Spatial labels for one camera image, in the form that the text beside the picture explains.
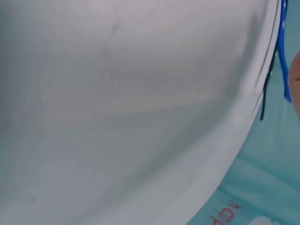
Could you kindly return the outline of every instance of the blue strap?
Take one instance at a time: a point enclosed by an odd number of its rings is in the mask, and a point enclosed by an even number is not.
[[[281,1],[281,15],[280,15],[280,26],[278,32],[277,46],[278,46],[278,54],[279,61],[283,73],[283,80],[285,85],[285,98],[288,102],[291,102],[291,96],[288,85],[288,74],[289,70],[286,65],[285,60],[285,18],[286,18],[286,0]]]

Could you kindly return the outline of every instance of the light blue fabric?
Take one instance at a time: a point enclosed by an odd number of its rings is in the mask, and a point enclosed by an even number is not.
[[[288,66],[300,50],[300,1],[290,0],[286,19]],[[284,225],[300,225],[300,124],[293,106],[284,100],[278,57],[267,90],[264,120],[259,113],[219,189],[188,225],[212,225],[209,216],[234,199],[244,205],[230,222],[247,225],[263,215]]]

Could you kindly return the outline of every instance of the black wire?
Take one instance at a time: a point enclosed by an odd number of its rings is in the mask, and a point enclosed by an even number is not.
[[[287,4],[288,4],[288,0],[286,0],[286,7],[285,7],[286,12],[287,12]],[[275,47],[275,50],[273,52],[273,57],[272,57],[272,60],[271,60],[271,63],[270,63],[269,71],[268,71],[266,80],[265,80],[264,85],[263,85],[262,112],[261,112],[261,116],[260,116],[260,121],[262,121],[263,117],[264,117],[264,112],[265,112],[265,108],[266,108],[267,87],[268,87],[269,80],[270,80],[270,77],[271,77],[271,72],[272,72],[273,67],[274,67],[276,51],[277,51],[277,47]]]

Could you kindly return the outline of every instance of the teal surface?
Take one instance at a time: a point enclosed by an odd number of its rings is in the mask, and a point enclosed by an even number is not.
[[[299,11],[300,1],[289,0],[288,65],[300,50]],[[284,225],[300,225],[300,124],[293,106],[284,100],[278,58],[268,85],[264,120],[259,121],[259,116],[260,111],[218,190],[188,225],[247,225],[259,215]],[[244,210],[233,211],[230,201]]]

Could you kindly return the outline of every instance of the skin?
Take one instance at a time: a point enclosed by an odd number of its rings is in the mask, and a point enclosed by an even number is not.
[[[300,119],[300,51],[292,61],[289,71],[289,89],[292,103]]]

